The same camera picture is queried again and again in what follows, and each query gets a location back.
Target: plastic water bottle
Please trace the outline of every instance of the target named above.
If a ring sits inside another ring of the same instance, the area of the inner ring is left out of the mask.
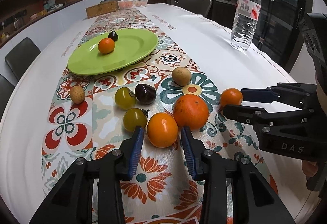
[[[246,51],[253,39],[261,8],[261,0],[237,0],[231,46]]]

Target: green plate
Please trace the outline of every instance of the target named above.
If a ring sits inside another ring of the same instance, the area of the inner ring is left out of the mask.
[[[99,41],[108,37],[109,33],[104,33],[77,48],[68,60],[68,69],[78,75],[115,71],[146,57],[158,44],[158,37],[149,30],[127,28],[116,33],[118,40],[113,52],[101,54],[98,50]]]

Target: patterned table runner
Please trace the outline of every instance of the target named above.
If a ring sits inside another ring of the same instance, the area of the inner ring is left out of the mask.
[[[250,126],[227,120],[218,113],[220,93],[197,64],[168,35],[136,9],[122,10],[99,16],[78,46],[91,38],[121,28],[148,29],[159,38],[156,49],[139,62],[117,71],[96,76],[79,76],[66,68],[59,80],[47,118],[48,132],[42,144],[42,182],[48,194],[69,165],[78,157],[100,159],[119,148],[130,134],[122,127],[125,111],[114,103],[120,86],[134,90],[140,82],[152,85],[158,92],[152,105],[135,107],[149,109],[149,117],[157,112],[172,114],[172,106],[183,94],[199,95],[210,111],[208,122],[195,138],[206,148],[224,158],[239,160],[247,157],[258,168],[276,192],[274,179],[252,138]],[[174,68],[182,66],[192,73],[191,83],[176,85],[171,78]],[[83,87],[86,99],[73,104],[69,90]],[[127,223],[198,223],[203,199],[204,182],[191,180],[186,167],[180,138],[169,148],[156,148],[144,134],[144,144],[136,176],[121,182],[125,221]],[[228,223],[232,223],[231,185],[228,189]],[[92,220],[97,223],[97,180],[94,181]]]

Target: black fruit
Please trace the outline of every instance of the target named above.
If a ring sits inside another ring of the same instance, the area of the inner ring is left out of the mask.
[[[151,104],[156,100],[156,89],[148,84],[139,83],[135,87],[135,96],[142,104]]]
[[[113,41],[117,41],[118,40],[118,35],[115,31],[111,31],[108,35],[109,38],[111,38]]]

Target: orange fruit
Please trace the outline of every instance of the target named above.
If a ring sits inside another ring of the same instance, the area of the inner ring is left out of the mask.
[[[159,112],[148,122],[147,133],[150,142],[156,147],[169,147],[177,139],[178,127],[173,117]]]
[[[102,54],[107,54],[115,49],[115,42],[111,38],[101,39],[98,44],[98,50]]]
[[[243,95],[240,90],[236,88],[228,88],[221,93],[220,96],[220,109],[222,110],[227,104],[241,105]]]
[[[173,115],[179,127],[189,126],[191,131],[194,131],[206,124],[209,118],[209,109],[199,96],[186,94],[176,101]]]

